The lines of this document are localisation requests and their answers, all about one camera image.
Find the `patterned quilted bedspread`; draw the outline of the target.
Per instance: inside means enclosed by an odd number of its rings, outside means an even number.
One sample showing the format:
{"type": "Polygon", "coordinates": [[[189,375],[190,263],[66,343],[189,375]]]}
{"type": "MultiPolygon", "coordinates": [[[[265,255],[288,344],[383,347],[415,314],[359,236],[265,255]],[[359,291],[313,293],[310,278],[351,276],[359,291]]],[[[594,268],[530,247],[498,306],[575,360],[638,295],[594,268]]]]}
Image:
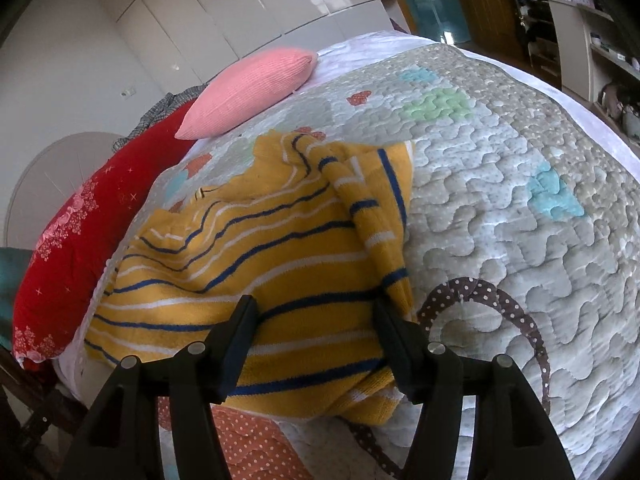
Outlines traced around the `patterned quilted bedspread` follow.
{"type": "MultiPolygon", "coordinates": [[[[574,475],[604,479],[639,418],[639,159],[593,114],[539,79],[435,41],[370,32],[320,52],[303,89],[196,142],[154,182],[55,360],[91,403],[114,365],[85,334],[106,283],[157,210],[250,168],[258,136],[413,145],[405,243],[413,308],[460,356],[512,356],[544,404],[574,475]]],[[[289,420],[216,409],[239,479],[393,479],[419,409],[387,422],[289,420]]]]}

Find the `pink pillow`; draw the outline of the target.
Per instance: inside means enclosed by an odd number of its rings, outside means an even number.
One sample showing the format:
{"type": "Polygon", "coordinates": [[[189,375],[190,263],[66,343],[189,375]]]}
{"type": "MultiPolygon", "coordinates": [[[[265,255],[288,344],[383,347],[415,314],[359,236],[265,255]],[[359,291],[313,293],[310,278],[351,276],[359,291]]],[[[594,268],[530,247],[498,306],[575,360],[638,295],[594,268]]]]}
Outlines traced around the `pink pillow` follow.
{"type": "Polygon", "coordinates": [[[312,75],[318,54],[282,47],[242,58],[217,75],[186,112],[175,138],[214,138],[290,96],[312,75]]]}

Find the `brown wooden door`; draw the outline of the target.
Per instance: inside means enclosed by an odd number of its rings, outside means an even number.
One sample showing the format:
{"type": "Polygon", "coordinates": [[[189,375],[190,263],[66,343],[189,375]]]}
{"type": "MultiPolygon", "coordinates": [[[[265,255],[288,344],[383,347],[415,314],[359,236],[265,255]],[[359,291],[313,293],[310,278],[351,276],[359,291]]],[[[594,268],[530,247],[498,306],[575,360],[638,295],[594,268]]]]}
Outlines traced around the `brown wooden door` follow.
{"type": "Polygon", "coordinates": [[[525,62],[516,36],[515,9],[512,0],[459,0],[474,44],[487,53],[512,61],[525,62]]]}

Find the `yellow striped knit sweater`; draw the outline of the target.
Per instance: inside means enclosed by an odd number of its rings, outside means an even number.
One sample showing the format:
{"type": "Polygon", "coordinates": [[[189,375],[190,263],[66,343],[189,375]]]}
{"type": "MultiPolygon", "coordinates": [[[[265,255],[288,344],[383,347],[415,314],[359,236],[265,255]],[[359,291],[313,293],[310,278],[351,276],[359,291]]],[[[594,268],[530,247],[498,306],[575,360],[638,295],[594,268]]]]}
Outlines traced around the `yellow striped knit sweater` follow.
{"type": "Polygon", "coordinates": [[[172,356],[228,320],[243,296],[260,325],[234,410],[384,424],[400,401],[371,325],[376,297],[409,316],[405,243],[413,145],[258,136],[250,168],[146,220],[85,334],[89,358],[172,356]]]}

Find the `teal cushion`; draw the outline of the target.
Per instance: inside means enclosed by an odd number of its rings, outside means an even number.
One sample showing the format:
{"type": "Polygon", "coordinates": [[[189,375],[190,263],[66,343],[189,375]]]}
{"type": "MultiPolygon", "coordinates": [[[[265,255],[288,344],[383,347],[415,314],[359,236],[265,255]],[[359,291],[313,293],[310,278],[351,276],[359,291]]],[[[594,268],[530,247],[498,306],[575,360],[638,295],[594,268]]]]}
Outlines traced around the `teal cushion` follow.
{"type": "Polygon", "coordinates": [[[2,247],[0,250],[1,345],[6,350],[12,349],[14,300],[31,258],[32,252],[27,249],[2,247]]]}

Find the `white shelf unit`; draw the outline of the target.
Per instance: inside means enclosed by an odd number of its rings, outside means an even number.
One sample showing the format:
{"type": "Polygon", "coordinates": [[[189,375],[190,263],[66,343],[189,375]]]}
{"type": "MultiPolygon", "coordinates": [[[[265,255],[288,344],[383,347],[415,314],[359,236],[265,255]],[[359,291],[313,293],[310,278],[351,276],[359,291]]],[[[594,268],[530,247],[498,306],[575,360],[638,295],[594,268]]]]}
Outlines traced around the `white shelf unit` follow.
{"type": "Polygon", "coordinates": [[[632,64],[613,18],[584,4],[548,3],[559,50],[561,87],[605,122],[634,152],[639,140],[626,133],[629,100],[639,94],[639,70],[632,64]]]}

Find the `white round headboard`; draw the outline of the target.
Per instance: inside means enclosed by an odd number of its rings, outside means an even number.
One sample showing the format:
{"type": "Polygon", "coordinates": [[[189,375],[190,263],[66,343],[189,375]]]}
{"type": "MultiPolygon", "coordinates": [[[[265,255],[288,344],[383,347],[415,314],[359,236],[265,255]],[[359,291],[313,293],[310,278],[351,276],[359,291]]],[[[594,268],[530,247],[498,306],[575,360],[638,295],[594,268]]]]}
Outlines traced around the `white round headboard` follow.
{"type": "Polygon", "coordinates": [[[114,154],[113,146],[121,138],[110,132],[74,133],[42,150],[15,185],[6,208],[2,245],[34,248],[49,221],[114,154]]]}

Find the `grey knit garment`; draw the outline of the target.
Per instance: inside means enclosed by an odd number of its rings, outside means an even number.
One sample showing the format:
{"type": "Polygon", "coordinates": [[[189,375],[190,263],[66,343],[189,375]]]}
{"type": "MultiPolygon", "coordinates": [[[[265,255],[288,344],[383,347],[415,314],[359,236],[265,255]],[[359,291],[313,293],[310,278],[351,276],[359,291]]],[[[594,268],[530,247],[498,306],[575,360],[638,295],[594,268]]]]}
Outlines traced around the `grey knit garment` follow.
{"type": "Polygon", "coordinates": [[[127,143],[170,116],[173,112],[178,110],[180,106],[195,100],[205,90],[205,88],[206,84],[199,84],[198,86],[187,88],[179,93],[166,93],[163,99],[156,102],[141,116],[138,124],[131,130],[128,136],[123,136],[114,142],[112,146],[113,153],[117,153],[127,143]]]}

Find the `red floral pillow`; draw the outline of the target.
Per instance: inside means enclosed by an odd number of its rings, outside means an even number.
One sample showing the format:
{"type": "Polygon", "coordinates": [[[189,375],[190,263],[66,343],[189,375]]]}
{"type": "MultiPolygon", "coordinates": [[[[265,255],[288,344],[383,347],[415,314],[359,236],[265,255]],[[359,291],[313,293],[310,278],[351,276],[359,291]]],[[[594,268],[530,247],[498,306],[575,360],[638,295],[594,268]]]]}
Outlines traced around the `red floral pillow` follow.
{"type": "Polygon", "coordinates": [[[59,356],[84,318],[106,262],[156,178],[191,141],[177,140],[191,102],[115,153],[60,208],[37,240],[13,309],[12,353],[34,370],[59,356]]]}

